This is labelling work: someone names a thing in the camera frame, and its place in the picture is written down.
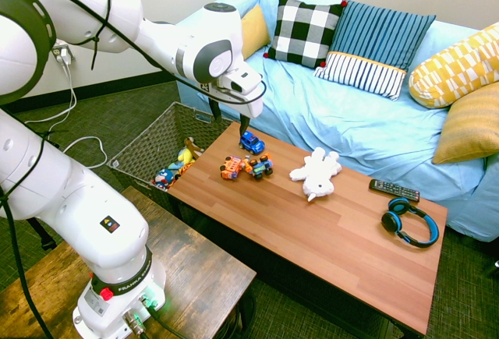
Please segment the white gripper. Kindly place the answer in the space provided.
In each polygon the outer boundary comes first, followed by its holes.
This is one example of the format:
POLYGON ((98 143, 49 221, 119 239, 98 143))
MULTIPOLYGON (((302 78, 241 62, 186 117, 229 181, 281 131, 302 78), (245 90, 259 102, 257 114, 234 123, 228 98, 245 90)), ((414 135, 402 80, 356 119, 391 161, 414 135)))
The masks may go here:
POLYGON ((222 122, 218 101, 240 113, 240 136, 249 127, 250 119, 259 116, 264 107, 262 75, 247 63, 210 83, 208 93, 213 98, 209 99, 209 106, 216 123, 222 122))

